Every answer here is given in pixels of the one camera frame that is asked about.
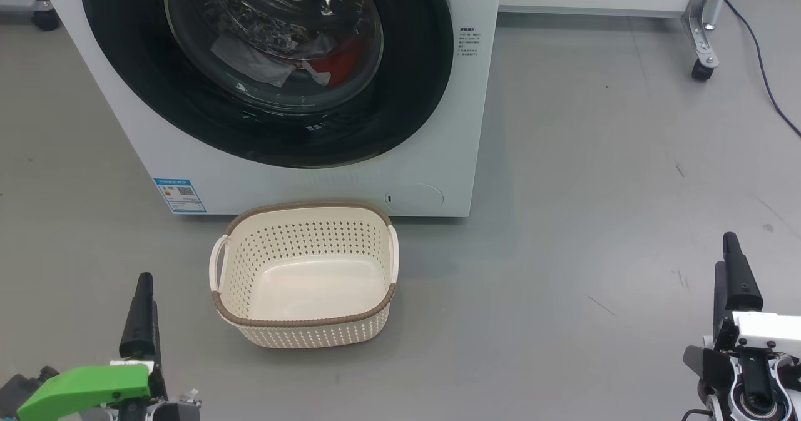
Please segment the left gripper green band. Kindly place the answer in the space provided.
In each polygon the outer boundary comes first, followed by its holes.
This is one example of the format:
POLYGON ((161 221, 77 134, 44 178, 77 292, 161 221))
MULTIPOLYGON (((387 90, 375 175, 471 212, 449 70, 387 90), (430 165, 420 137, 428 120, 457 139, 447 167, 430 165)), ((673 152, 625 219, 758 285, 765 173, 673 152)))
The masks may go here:
POLYGON ((77 367, 49 378, 18 409, 19 420, 200 420, 195 390, 168 399, 163 376, 158 305, 153 276, 140 273, 118 345, 121 358, 153 362, 111 362, 77 367))

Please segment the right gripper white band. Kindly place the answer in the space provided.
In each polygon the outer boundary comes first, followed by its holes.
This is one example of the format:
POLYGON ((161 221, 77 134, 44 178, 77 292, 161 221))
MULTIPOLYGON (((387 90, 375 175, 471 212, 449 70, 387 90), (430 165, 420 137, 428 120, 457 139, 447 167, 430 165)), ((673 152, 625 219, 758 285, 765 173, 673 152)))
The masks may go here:
POLYGON ((698 376, 705 420, 800 418, 798 316, 762 311, 763 296, 733 232, 724 233, 724 261, 715 265, 713 336, 686 347, 684 364, 698 376))

